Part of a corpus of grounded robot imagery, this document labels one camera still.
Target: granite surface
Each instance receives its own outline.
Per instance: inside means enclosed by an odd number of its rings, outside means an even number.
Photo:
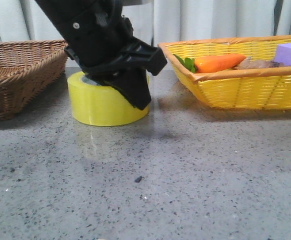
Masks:
[[[291,240],[291,111],[209,109],[164,70],[146,117],[89,126],[66,76],[0,122],[0,240]]]

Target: yellow tape roll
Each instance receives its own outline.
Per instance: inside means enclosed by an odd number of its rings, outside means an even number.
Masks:
[[[118,126],[133,123],[148,114],[149,105],[144,110],[133,107],[113,87],[83,82],[84,75],[77,72],[67,80],[72,115],[79,122],[94,126]]]

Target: dark speck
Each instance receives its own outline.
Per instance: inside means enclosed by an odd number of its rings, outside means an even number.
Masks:
[[[142,180],[142,176],[138,176],[134,181],[136,182],[136,183],[140,183],[141,182],[141,180]]]

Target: yellow basket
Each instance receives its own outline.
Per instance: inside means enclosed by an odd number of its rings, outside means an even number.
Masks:
[[[291,109],[291,66],[192,73],[173,55],[197,58],[239,53],[252,60],[273,60],[278,44],[291,43],[291,35],[235,37],[159,44],[177,77],[194,96],[212,108]]]

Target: orange carrot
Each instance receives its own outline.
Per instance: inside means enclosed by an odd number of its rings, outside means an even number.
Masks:
[[[241,63],[246,56],[238,53],[225,55],[202,56],[194,59],[196,73],[215,73],[233,68]]]

